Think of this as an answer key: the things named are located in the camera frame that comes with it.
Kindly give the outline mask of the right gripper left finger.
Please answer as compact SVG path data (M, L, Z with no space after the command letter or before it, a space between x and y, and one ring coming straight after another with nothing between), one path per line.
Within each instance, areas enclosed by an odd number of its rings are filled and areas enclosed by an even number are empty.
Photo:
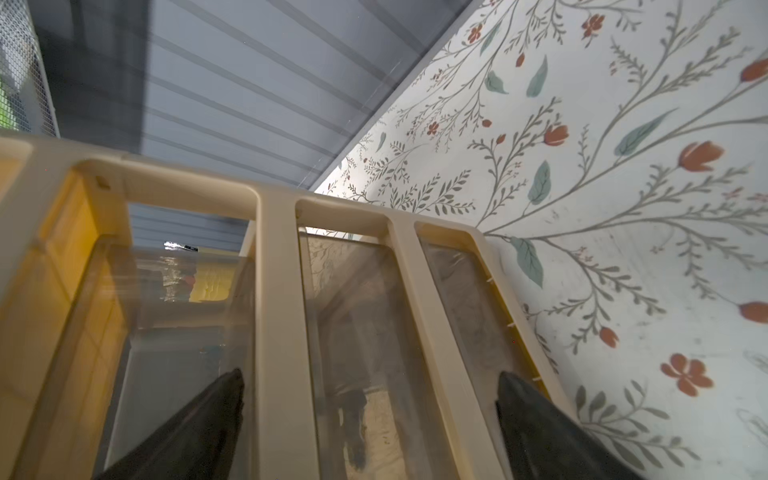
M209 384L99 479L227 479L243 423L235 368Z

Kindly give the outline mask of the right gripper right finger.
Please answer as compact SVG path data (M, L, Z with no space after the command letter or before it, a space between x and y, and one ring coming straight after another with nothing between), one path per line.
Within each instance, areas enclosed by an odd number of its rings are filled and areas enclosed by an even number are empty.
M499 375L497 417L515 479L638 479L533 386Z

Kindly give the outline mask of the clear top drawer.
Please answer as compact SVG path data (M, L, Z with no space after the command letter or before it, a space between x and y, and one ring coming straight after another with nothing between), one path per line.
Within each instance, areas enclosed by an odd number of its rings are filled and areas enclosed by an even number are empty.
M2 477L97 477L239 370L230 477L250 478L254 280L248 258L109 236L33 249L1 307Z

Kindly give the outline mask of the beige drawer organizer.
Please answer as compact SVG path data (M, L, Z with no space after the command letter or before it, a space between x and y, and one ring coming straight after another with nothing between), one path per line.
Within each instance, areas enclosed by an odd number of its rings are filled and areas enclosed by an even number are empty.
M533 386L575 411L480 232L458 223L297 189L161 165L92 145L1 137L1 307L30 252L56 255L103 236L136 248L236 255L255 265L252 475L323 479L299 235L389 247L418 331L455 479L513 479L485 424L421 242L474 253L539 374Z

